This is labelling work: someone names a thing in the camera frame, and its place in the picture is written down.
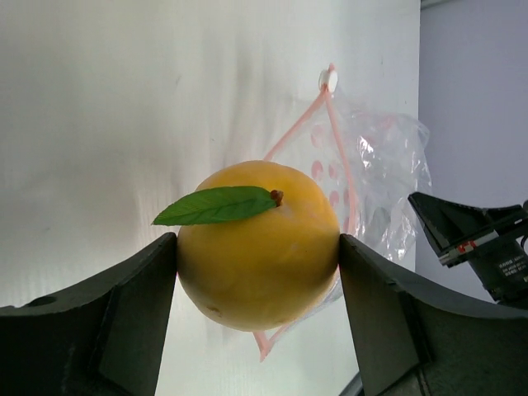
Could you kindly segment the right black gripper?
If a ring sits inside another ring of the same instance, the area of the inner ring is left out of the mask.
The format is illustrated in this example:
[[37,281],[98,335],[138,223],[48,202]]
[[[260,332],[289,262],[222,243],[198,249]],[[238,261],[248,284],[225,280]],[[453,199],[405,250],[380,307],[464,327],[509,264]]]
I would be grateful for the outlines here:
[[527,304],[527,210],[479,208],[421,192],[408,197],[440,263],[467,262],[494,301]]

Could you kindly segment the clear zip top bag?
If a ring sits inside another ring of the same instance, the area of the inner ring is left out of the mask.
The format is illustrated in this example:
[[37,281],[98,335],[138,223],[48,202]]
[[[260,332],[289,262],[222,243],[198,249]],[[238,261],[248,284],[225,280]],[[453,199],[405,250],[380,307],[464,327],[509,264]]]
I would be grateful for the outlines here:
[[328,198],[340,230],[382,257],[414,270],[418,221],[408,202],[431,192],[425,148],[430,131],[416,117],[351,100],[329,64],[310,103],[291,125],[285,115],[259,125],[249,153],[310,176]]

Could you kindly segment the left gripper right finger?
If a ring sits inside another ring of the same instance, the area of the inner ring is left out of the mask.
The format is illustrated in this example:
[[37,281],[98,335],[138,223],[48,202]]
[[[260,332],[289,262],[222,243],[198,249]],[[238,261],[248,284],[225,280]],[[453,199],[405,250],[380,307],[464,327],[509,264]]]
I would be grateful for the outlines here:
[[525,395],[527,312],[462,295],[340,237],[364,395]]

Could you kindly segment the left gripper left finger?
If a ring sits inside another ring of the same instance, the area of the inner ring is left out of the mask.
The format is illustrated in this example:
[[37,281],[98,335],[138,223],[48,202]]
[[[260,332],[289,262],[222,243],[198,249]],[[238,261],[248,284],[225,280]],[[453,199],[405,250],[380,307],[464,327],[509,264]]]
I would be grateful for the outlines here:
[[177,236],[21,307],[1,309],[3,395],[153,395]]

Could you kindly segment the fake round orange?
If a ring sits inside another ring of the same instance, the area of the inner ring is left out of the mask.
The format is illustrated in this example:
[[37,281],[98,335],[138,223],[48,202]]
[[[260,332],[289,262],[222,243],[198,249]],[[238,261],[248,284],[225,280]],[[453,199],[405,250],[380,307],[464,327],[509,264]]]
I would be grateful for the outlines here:
[[156,225],[177,225],[181,286],[208,318],[240,331],[291,323],[318,303],[337,271],[340,227],[328,198],[305,173],[254,160],[226,167],[199,190],[261,191],[271,207],[238,221],[209,224],[175,217],[169,205]]

